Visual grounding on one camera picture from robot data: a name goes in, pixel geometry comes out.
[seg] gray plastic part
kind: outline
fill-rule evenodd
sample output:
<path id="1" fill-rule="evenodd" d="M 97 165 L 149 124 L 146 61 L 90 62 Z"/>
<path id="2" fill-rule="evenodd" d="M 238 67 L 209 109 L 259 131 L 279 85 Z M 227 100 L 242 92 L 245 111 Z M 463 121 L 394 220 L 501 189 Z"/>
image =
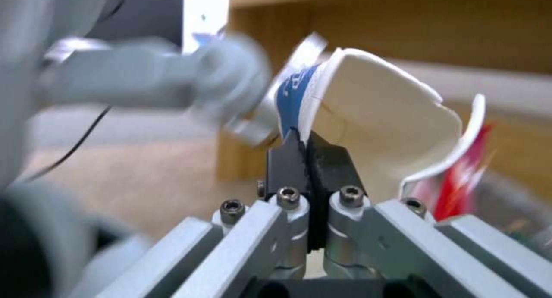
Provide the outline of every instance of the gray plastic part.
<path id="1" fill-rule="evenodd" d="M 552 297 L 552 263 L 475 216 L 436 224 L 436 229 L 530 297 Z"/>
<path id="2" fill-rule="evenodd" d="M 415 274 L 445 297 L 524 297 L 398 200 L 367 208 L 345 233 L 387 278 Z"/>
<path id="3" fill-rule="evenodd" d="M 286 214 L 255 202 L 172 297 L 238 297 L 253 277 L 268 278 L 289 247 Z"/>

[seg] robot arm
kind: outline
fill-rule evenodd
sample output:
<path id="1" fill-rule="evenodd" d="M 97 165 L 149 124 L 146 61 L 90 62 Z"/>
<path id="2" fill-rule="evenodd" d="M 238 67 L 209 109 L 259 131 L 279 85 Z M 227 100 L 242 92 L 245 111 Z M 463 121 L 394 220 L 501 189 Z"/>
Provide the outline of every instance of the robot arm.
<path id="1" fill-rule="evenodd" d="M 195 105 L 211 117 L 229 120 L 260 102 L 269 79 L 262 49 L 244 37 L 228 37 L 187 56 L 162 39 L 141 39 L 75 50 L 52 62 L 41 76 L 39 98 L 46 105 Z"/>

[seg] blurred background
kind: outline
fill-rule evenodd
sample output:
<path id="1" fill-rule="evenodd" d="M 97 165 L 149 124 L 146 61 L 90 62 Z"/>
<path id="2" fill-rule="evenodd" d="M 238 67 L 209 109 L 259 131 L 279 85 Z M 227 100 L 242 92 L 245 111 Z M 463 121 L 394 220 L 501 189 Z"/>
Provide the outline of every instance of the blurred background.
<path id="1" fill-rule="evenodd" d="M 471 99 L 482 93 L 493 124 L 487 150 L 495 155 L 475 194 L 476 213 L 550 259 L 549 3 L 110 0 L 89 36 L 156 35 L 191 52 L 225 30 L 241 31 L 264 46 L 276 71 L 298 42 L 317 31 L 330 51 L 367 50 L 433 86 L 464 122 Z M 37 115 L 27 171 L 57 160 L 102 109 L 49 109 Z M 112 110 L 47 178 L 69 188 L 91 212 L 119 217 L 159 239 L 186 216 L 209 219 L 226 198 L 253 202 L 265 150 L 249 148 L 190 113 Z"/>

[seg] black cable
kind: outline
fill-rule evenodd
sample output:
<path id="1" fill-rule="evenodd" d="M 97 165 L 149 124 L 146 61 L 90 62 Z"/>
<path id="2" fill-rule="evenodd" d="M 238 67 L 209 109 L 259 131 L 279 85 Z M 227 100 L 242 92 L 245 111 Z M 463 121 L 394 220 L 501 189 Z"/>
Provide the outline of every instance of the black cable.
<path id="1" fill-rule="evenodd" d="M 89 137 L 90 133 L 92 133 L 92 131 L 94 131 L 95 127 L 98 125 L 98 123 L 100 121 L 102 121 L 103 117 L 105 117 L 105 115 L 109 112 L 110 109 L 111 109 L 111 106 L 106 107 L 102 111 L 102 113 L 99 114 L 98 117 L 96 117 L 94 122 L 89 126 L 89 128 L 86 130 L 85 134 L 81 137 L 81 139 L 79 139 L 79 141 L 77 141 L 77 143 L 71 149 L 69 149 L 69 151 L 65 155 L 63 155 L 63 157 L 58 159 L 53 164 L 50 164 L 49 166 L 45 166 L 44 168 L 38 170 L 33 175 L 25 178 L 25 181 L 26 182 L 31 182 L 33 180 L 36 180 L 37 178 L 42 177 L 45 174 L 48 174 L 49 172 L 51 172 L 51 170 L 57 168 L 60 164 L 65 162 L 65 160 L 69 159 L 69 157 L 71 155 L 73 155 L 73 153 L 75 153 L 75 151 L 77 151 L 77 149 L 82 145 L 82 143 L 84 143 L 86 141 L 86 139 Z"/>

